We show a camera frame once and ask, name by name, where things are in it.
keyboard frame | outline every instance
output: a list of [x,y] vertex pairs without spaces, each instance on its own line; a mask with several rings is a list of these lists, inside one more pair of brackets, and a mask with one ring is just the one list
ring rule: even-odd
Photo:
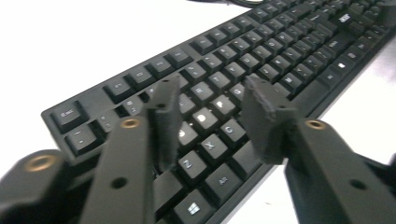
[[[210,30],[220,28],[221,26],[225,25],[226,23],[231,22],[241,16],[248,18],[249,13],[250,13],[250,10],[245,13],[242,13],[230,20],[227,20],[227,21],[211,28]],[[258,24],[254,20],[250,20],[250,21],[252,23],[254,23],[255,25]],[[69,197],[70,199],[68,199],[67,202],[70,202],[70,203],[73,202],[73,200],[77,199],[77,195],[81,196],[81,194],[83,195],[84,192],[86,193],[87,190],[89,189],[89,184],[92,180],[92,176],[93,176],[93,172],[94,172],[94,170],[92,168],[94,168],[94,166],[96,165],[97,160],[99,159],[99,156],[100,156],[100,152],[103,150],[104,146],[106,145],[106,139],[102,139],[103,144],[101,144],[99,147],[97,147],[97,148],[95,148],[81,156],[76,157],[73,154],[73,152],[69,149],[70,146],[64,140],[67,136],[67,133],[61,133],[59,131],[57,125],[51,118],[50,114],[52,113],[53,109],[55,107],[57,107],[58,105],[68,103],[68,102],[77,101],[79,99],[79,97],[81,97],[82,95],[90,94],[90,95],[94,96],[95,92],[98,90],[100,90],[104,94],[106,94],[105,91],[103,90],[103,87],[107,84],[107,82],[109,80],[111,80],[112,78],[115,78],[115,77],[124,77],[126,74],[128,74],[128,71],[130,69],[140,67],[140,66],[143,67],[143,66],[149,64],[152,59],[157,58],[157,57],[163,57],[174,48],[182,48],[187,54],[189,54],[192,57],[193,62],[198,62],[204,56],[201,55],[199,52],[197,52],[190,45],[190,43],[197,36],[208,34],[210,32],[210,30],[202,32],[202,33],[200,33],[200,34],[198,34],[198,35],[196,35],[196,36],[194,36],[194,37],[192,37],[192,38],[190,38],[190,39],[188,39],[188,40],[186,40],[186,41],[184,41],[184,42],[182,42],[168,50],[165,50],[165,51],[163,51],[149,59],[146,59],[142,63],[136,64],[136,65],[132,66],[131,68],[128,68],[125,71],[123,71],[113,77],[110,77],[109,79],[104,80],[103,82],[98,83],[97,85],[95,85],[95,86],[93,86],[93,87],[91,87],[77,95],[74,95],[71,98],[66,99],[66,100],[60,102],[59,104],[54,105],[42,112],[41,117],[45,121],[46,125],[48,126],[51,136],[55,140],[57,146],[59,148],[63,149],[62,153],[65,155],[65,157],[69,161],[69,163],[74,167],[72,175],[75,178],[73,180],[73,183],[69,187],[69,195],[72,195],[72,196]],[[345,91],[347,89],[347,87],[349,85],[352,84],[353,80],[358,77],[358,74],[361,72],[363,67],[366,66],[368,64],[368,62],[370,62],[375,57],[375,55],[395,36],[395,34],[396,34],[396,29],[393,29],[391,32],[388,32],[387,35],[384,38],[382,38],[379,41],[379,43],[375,46],[375,48],[372,50],[373,54],[366,55],[361,60],[361,62],[334,88],[334,90],[325,98],[325,100],[323,100],[316,107],[316,109],[308,115],[308,117],[313,118],[313,119],[320,118],[320,115],[331,106],[331,104],[342,94],[343,91]],[[214,48],[213,50],[209,51],[207,54],[210,54],[216,50],[217,50],[217,48]],[[178,73],[181,70],[183,70],[183,68],[184,68],[184,66],[176,69],[171,74]],[[139,95],[144,91],[145,91],[145,89],[143,89],[141,91],[137,91],[134,95]],[[109,109],[115,109],[121,105],[122,105],[122,102],[114,104],[112,106],[112,108],[109,108]],[[97,119],[96,116],[90,116],[89,119],[86,120],[83,124],[92,123],[96,119]],[[265,178],[266,176],[268,176],[269,174],[272,173],[273,169],[274,169],[273,166],[262,165],[246,182],[243,183],[243,185],[235,192],[235,194],[230,198],[230,200],[228,200],[220,209],[218,209],[217,212],[206,223],[213,223],[213,224],[220,223],[224,218],[226,218],[228,215],[230,215],[230,213],[235,209],[235,207],[237,207],[238,204],[241,203],[241,201],[250,193],[250,191],[263,178]],[[76,206],[76,208],[71,208],[71,210],[70,210],[71,213],[73,213],[75,210],[77,210],[77,208],[78,208],[78,206]]]

key label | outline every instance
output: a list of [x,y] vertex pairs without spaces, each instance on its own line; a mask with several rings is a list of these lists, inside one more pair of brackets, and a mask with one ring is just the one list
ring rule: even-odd
[[189,211],[190,215],[193,216],[194,214],[199,212],[201,210],[201,208],[199,208],[196,203],[192,203],[187,210]]

space bar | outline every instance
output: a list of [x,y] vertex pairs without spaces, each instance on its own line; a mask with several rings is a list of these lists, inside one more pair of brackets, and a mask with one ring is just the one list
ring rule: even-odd
[[313,80],[292,102],[297,106],[300,114],[308,116],[318,104],[329,94],[329,89]]

black key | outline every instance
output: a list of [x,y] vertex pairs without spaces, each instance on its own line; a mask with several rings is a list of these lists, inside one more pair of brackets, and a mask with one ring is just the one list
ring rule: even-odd
[[148,64],[147,69],[156,77],[162,78],[175,71],[175,68],[163,57],[154,58]]
[[66,141],[76,156],[99,145],[99,140],[88,125],[81,125],[66,136]]
[[286,29],[286,26],[280,22],[278,19],[271,19],[265,23],[269,28],[271,28],[275,34],[279,34]]
[[204,190],[217,206],[222,206],[241,185],[238,176],[222,164],[205,180]]
[[137,96],[131,96],[122,103],[130,116],[138,115],[143,108],[143,101]]
[[239,29],[236,25],[228,22],[225,24],[221,30],[230,38],[236,38],[237,36],[242,34],[242,30]]
[[292,73],[287,73],[279,82],[290,92],[291,95],[296,95],[303,85],[303,82]]
[[303,64],[311,69],[315,75],[320,72],[325,66],[322,61],[318,60],[318,58],[313,55],[308,56],[308,58],[304,60]]
[[181,167],[179,169],[180,174],[190,186],[193,186],[203,178],[208,170],[204,161],[201,160],[195,151],[187,153],[177,163]]
[[174,208],[174,213],[180,223],[198,224],[205,223],[215,213],[215,209],[195,189]]
[[273,54],[279,54],[279,52],[284,48],[284,46],[282,44],[280,44],[273,38],[266,41],[263,45],[266,49],[271,51]]
[[224,67],[223,73],[231,80],[232,83],[238,83],[247,74],[238,63],[230,63]]
[[230,119],[220,127],[219,136],[229,148],[236,149],[245,140],[246,132],[234,119]]
[[286,89],[286,87],[284,87],[279,82],[274,84],[274,90],[276,90],[277,92],[279,92],[281,95],[283,95],[284,97],[286,97],[288,99],[292,98],[290,91],[288,89]]
[[334,71],[333,65],[327,67],[320,75],[318,76],[318,81],[329,87],[330,90],[334,89],[335,86],[341,81],[341,78]]
[[251,55],[253,55],[259,63],[267,63],[271,58],[273,58],[273,54],[263,46],[255,48],[251,51]]
[[237,106],[241,107],[241,102],[244,97],[244,90],[245,87],[242,86],[240,83],[234,85],[228,91],[230,98],[232,99],[233,103]]
[[254,152],[253,145],[248,141],[230,160],[230,166],[243,180],[247,180],[260,167],[262,162]]
[[263,23],[270,19],[270,15],[259,8],[253,9],[249,16],[258,23]]
[[192,123],[200,135],[207,135],[215,130],[219,120],[206,108],[192,114]]
[[285,32],[281,32],[279,35],[277,35],[275,40],[286,47],[290,46],[294,42],[294,39]]
[[236,18],[233,23],[235,23],[236,26],[242,30],[242,33],[245,33],[246,31],[249,31],[254,27],[251,21],[249,21],[245,17]]
[[191,87],[191,91],[192,97],[198,105],[206,105],[215,96],[214,92],[204,82]]
[[181,144],[179,151],[183,153],[187,152],[198,140],[199,136],[195,130],[186,121],[183,121],[178,132],[178,141]]
[[254,33],[253,31],[247,32],[242,38],[244,38],[253,48],[259,46],[260,43],[263,41],[262,37]]
[[228,46],[222,46],[219,48],[215,52],[215,55],[218,56],[225,64],[232,62],[238,57],[236,52]]
[[109,133],[119,122],[120,117],[114,110],[109,110],[96,120],[105,133]]
[[134,89],[123,77],[110,79],[105,85],[105,91],[115,104],[134,94]]
[[302,63],[299,63],[292,70],[292,73],[297,76],[297,78],[299,78],[303,84],[310,82],[314,78],[314,72]]
[[57,106],[51,113],[51,117],[57,124],[61,133],[67,133],[87,120],[79,102]]
[[171,171],[166,171],[153,182],[154,212],[158,216],[169,209],[184,193],[183,185]]
[[198,36],[196,37],[191,45],[201,54],[204,55],[208,53],[210,50],[215,48],[215,44],[212,43],[209,39],[205,36]]
[[219,119],[229,118],[236,110],[236,106],[225,95],[221,95],[212,101],[210,108]]
[[334,65],[334,70],[341,77],[345,77],[355,67],[355,64],[345,55],[341,55],[339,58],[334,60],[332,65]]
[[184,93],[180,95],[178,104],[180,105],[180,112],[184,118],[192,114],[196,109],[195,103]]
[[208,74],[213,74],[221,69],[223,62],[214,54],[206,55],[198,62]]
[[218,164],[227,156],[227,146],[215,135],[211,134],[201,143],[200,153],[211,165]]
[[213,29],[207,36],[216,46],[223,45],[227,42],[228,36],[219,29]]
[[148,85],[151,85],[155,81],[154,76],[152,76],[145,67],[136,67],[131,69],[128,76],[125,78],[139,91]]
[[291,64],[282,56],[276,56],[271,62],[271,66],[275,68],[281,76],[288,73],[291,69]]
[[299,52],[297,52],[293,48],[288,48],[285,49],[282,52],[282,57],[285,58],[286,60],[289,61],[291,66],[295,66],[297,63],[299,63],[303,59],[303,55],[301,55]]
[[260,66],[260,62],[249,53],[243,55],[238,63],[247,71],[247,74],[254,72]]
[[251,50],[251,46],[242,38],[236,38],[230,43],[230,47],[235,50],[238,55],[243,55]]
[[222,93],[227,90],[230,85],[231,81],[226,76],[224,76],[221,72],[217,72],[208,78],[209,86],[212,90],[216,93]]
[[306,4],[299,4],[288,10],[288,12],[300,20],[310,13],[310,7]]
[[197,84],[205,79],[207,72],[198,63],[190,63],[181,71],[181,74],[191,84]]
[[259,68],[259,70],[256,71],[256,74],[260,78],[265,79],[271,83],[275,83],[281,78],[279,72],[276,71],[275,68],[273,68],[268,63]]
[[329,89],[313,80],[305,89],[303,89],[292,102],[299,108],[302,116],[308,116],[318,104],[327,96]]
[[337,56],[343,52],[351,43],[355,41],[355,37],[346,32],[340,32],[333,37],[326,46],[332,51],[332,54]]
[[260,35],[264,41],[269,40],[275,34],[274,30],[266,25],[259,26],[257,29],[254,30],[254,32]]
[[184,52],[182,49],[172,49],[165,58],[171,63],[176,69],[192,62],[192,58]]

keyboard logo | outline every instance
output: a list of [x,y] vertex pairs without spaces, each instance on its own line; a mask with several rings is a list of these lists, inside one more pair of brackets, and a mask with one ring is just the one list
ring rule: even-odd
[[344,16],[342,16],[340,19],[338,19],[340,22],[344,23],[346,21],[348,21],[350,19],[349,14],[345,14]]
[[201,209],[198,207],[198,205],[196,203],[192,203],[188,210],[189,210],[190,215],[193,216],[194,214],[199,212],[199,210],[201,210]]

